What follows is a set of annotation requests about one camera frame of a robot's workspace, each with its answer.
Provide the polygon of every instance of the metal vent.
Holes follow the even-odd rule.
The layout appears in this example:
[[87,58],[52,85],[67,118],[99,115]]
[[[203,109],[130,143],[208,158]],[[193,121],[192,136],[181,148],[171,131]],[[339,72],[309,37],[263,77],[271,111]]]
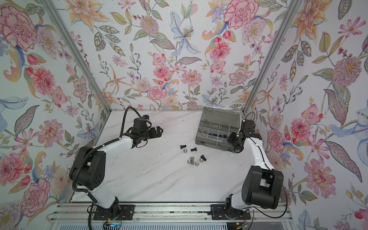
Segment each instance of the metal vent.
[[[123,223],[122,227],[107,226],[107,230],[227,230],[226,223]],[[93,230],[103,230],[102,224],[92,224]],[[61,224],[59,230],[88,230],[86,223]]]

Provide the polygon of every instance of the floral wallpaper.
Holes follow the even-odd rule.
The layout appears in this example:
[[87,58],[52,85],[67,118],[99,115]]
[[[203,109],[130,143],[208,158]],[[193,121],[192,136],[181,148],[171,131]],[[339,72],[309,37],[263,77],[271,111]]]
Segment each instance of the floral wallpaper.
[[112,109],[182,110],[245,104],[289,2],[54,3]]
[[0,1],[0,33],[0,230],[42,229],[107,112],[38,1]]
[[251,103],[300,230],[368,229],[365,0],[303,0]]

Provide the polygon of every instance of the gray plastic case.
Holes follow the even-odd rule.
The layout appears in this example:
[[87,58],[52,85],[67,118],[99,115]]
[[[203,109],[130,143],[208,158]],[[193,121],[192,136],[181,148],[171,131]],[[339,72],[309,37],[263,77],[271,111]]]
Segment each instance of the gray plastic case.
[[232,151],[233,147],[227,143],[226,138],[218,136],[227,135],[229,137],[232,132],[238,132],[239,128],[239,112],[204,107],[195,143],[214,149]]

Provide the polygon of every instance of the white marble table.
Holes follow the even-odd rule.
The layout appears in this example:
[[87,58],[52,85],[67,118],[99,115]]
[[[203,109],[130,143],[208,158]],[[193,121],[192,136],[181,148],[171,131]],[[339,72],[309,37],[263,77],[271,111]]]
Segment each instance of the white marble table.
[[[119,136],[124,112],[112,112],[99,143]],[[218,202],[230,193],[241,191],[250,168],[249,157],[195,144],[202,112],[150,112],[152,126],[160,126],[162,137],[148,140],[142,148],[122,152],[106,163],[105,181],[120,201]],[[132,126],[134,112],[129,112],[126,131]],[[180,145],[187,145],[183,153]],[[196,152],[190,149],[197,147]],[[189,165],[204,155],[207,161],[198,167]],[[75,193],[72,202],[91,201],[85,193]]]

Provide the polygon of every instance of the mounting plate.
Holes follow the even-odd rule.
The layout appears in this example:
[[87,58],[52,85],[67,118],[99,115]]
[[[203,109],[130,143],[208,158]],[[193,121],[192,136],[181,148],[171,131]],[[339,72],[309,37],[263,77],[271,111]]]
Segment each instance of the mounting plate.
[[[226,217],[223,210],[224,210],[224,205],[211,205],[211,212],[215,212],[211,214],[212,220],[228,220],[229,218]],[[245,215],[246,220],[251,219],[251,215],[249,211],[244,212],[244,215]],[[231,218],[231,220],[243,220],[244,221],[244,216],[239,215],[235,219]]]
[[[123,216],[119,216],[116,220],[132,220],[135,205],[119,205],[119,206],[123,211]],[[93,215],[93,220],[107,220],[107,219],[108,218],[104,217],[100,212],[97,212]]]

